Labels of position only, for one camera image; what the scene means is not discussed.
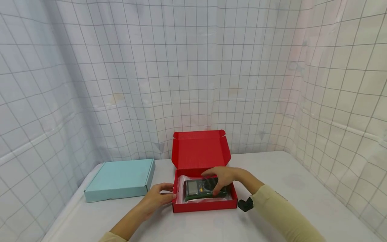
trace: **red cardboard box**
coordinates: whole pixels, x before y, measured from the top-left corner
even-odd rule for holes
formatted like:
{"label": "red cardboard box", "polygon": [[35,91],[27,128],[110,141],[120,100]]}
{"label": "red cardboard box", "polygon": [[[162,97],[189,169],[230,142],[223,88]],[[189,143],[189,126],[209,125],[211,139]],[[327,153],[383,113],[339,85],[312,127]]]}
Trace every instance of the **red cardboard box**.
{"label": "red cardboard box", "polygon": [[[201,177],[201,173],[215,166],[225,166],[231,159],[226,132],[224,130],[175,132],[172,145],[172,163],[176,167],[173,193],[177,194],[178,178],[181,175]],[[228,201],[176,204],[172,201],[174,213],[236,208],[238,197],[231,183],[231,197]]]}

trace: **right hand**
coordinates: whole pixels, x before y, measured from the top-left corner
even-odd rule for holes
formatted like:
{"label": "right hand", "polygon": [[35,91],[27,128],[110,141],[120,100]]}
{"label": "right hand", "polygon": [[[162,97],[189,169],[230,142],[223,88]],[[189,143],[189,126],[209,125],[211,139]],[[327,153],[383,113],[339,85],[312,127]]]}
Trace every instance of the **right hand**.
{"label": "right hand", "polygon": [[217,175],[218,177],[218,183],[212,192],[212,194],[216,196],[222,187],[231,184],[235,180],[238,180],[238,168],[217,166],[202,173],[202,176],[204,177],[211,175]]}

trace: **black object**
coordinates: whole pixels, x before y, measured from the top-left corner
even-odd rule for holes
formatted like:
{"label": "black object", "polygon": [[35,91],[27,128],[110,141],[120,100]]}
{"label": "black object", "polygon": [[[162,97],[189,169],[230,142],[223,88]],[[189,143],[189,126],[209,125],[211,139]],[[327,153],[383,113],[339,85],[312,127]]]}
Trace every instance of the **black object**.
{"label": "black object", "polygon": [[226,197],[228,193],[227,187],[222,187],[219,194],[212,194],[216,184],[217,177],[203,178],[197,180],[187,180],[184,182],[185,201],[192,199],[211,198],[211,197]]}
{"label": "black object", "polygon": [[247,212],[248,210],[252,209],[254,207],[253,200],[251,197],[247,199],[247,201],[239,200],[238,201],[238,208],[240,208],[243,212]]}

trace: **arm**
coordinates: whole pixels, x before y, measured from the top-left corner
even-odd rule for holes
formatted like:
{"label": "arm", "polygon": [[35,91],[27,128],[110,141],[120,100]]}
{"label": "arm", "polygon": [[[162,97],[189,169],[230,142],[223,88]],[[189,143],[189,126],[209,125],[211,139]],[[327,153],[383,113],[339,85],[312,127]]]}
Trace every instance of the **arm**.
{"label": "arm", "polygon": [[128,241],[138,227],[161,206],[170,203],[176,194],[161,191],[173,191],[173,184],[161,183],[154,185],[144,198],[130,210],[99,242],[124,242]]}
{"label": "arm", "polygon": [[233,181],[239,181],[253,194],[254,208],[275,227],[288,242],[323,242],[325,239],[312,224],[286,199],[250,172],[226,166],[218,166],[202,173],[203,176],[217,175],[218,184],[214,195]]}

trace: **box lid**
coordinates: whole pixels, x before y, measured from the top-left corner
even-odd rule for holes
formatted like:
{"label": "box lid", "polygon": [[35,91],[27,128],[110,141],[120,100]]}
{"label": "box lid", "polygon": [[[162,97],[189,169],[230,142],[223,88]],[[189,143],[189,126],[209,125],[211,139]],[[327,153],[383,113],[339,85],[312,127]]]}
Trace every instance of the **box lid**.
{"label": "box lid", "polygon": [[172,163],[177,169],[227,165],[231,154],[225,135],[224,130],[175,132]]}
{"label": "box lid", "polygon": [[153,159],[105,162],[86,191],[143,187]]}

